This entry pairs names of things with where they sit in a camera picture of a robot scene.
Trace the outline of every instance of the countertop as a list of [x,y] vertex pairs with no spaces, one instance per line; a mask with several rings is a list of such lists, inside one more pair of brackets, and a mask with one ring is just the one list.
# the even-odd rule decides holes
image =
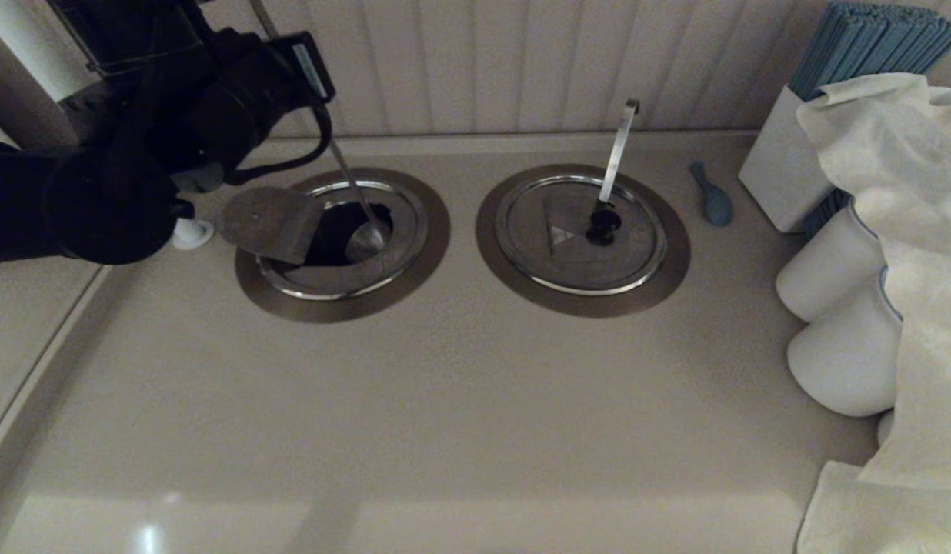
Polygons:
[[74,259],[0,264],[0,421],[96,267]]
[[[746,145],[655,143],[620,171],[675,208],[692,255],[679,290],[634,315],[547,311],[479,256],[476,211],[501,180],[608,160],[560,141],[350,150],[427,182],[452,219],[433,277],[365,319],[262,312],[221,238],[129,269],[0,508],[0,553],[790,554],[820,467],[865,463],[874,422],[824,409],[786,368],[803,323],[774,279],[802,243],[737,182]],[[700,215],[695,159],[732,196],[729,227]]]

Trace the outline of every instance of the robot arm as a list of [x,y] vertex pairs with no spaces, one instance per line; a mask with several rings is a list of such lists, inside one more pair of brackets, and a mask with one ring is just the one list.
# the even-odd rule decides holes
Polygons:
[[[67,255],[137,262],[194,208],[180,192],[243,185],[328,148],[335,95],[310,34],[214,32],[195,0],[48,0],[101,81],[61,99],[81,144],[0,144],[0,262]],[[292,110],[321,138],[282,164],[239,164]]]

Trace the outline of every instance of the stack of paper cups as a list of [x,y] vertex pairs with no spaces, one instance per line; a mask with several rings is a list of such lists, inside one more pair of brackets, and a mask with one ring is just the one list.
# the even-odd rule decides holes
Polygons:
[[777,294],[793,315],[813,322],[885,264],[879,238],[860,220],[852,199],[782,268]]
[[896,403],[896,357],[903,319],[885,293],[886,269],[793,337],[793,378],[825,407],[854,417]]

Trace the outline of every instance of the white wall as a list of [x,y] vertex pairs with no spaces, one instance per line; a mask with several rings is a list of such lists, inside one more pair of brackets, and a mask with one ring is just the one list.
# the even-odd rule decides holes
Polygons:
[[[583,131],[644,102],[652,129],[758,128],[824,0],[264,0],[310,29],[339,135]],[[951,0],[888,0],[939,9]],[[205,7],[256,28],[246,0]],[[951,85],[951,54],[930,80]],[[292,117],[278,136],[304,136]]]
[[0,39],[0,126],[25,147],[75,141],[64,113]]

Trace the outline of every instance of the cloth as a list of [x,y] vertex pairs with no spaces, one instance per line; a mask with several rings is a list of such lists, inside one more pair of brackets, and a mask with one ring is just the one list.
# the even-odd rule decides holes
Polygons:
[[951,554],[951,491],[863,483],[859,471],[824,465],[798,554]]
[[800,126],[879,235],[904,326],[890,437],[860,471],[825,466],[798,551],[951,552],[951,90],[883,74],[823,91]]

